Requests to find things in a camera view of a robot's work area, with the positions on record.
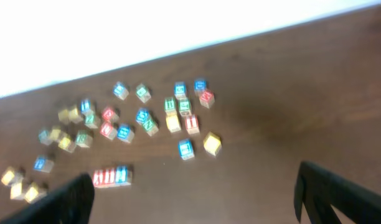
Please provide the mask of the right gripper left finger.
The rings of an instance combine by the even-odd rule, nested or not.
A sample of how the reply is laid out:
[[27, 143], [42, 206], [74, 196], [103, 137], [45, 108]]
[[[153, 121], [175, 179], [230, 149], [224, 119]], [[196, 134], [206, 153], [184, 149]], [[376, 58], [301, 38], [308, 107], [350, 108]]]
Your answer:
[[83, 173], [36, 203], [0, 220], [0, 224], [87, 224], [94, 198], [92, 179]]

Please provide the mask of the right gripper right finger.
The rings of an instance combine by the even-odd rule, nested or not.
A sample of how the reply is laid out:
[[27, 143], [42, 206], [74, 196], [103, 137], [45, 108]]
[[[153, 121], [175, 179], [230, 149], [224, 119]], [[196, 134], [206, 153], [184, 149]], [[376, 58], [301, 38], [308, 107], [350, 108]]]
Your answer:
[[311, 223], [340, 223], [336, 208], [354, 223], [381, 223], [381, 196], [312, 162], [300, 163], [294, 188], [294, 210]]

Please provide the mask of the red A block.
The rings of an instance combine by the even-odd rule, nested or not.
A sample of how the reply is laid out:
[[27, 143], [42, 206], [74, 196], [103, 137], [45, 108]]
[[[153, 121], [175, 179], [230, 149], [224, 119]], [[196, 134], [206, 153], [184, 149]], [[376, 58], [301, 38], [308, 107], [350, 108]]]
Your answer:
[[103, 179], [104, 179], [104, 171], [103, 170], [96, 170], [93, 173], [93, 186], [95, 188], [102, 188], [103, 187]]

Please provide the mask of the blue 2 block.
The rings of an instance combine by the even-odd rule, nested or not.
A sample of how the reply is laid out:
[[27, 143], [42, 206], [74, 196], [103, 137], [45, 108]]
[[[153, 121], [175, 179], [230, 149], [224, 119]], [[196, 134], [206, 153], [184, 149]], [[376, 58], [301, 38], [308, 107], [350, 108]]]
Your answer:
[[115, 174], [115, 184], [118, 186], [131, 185], [133, 173], [126, 166], [118, 166]]

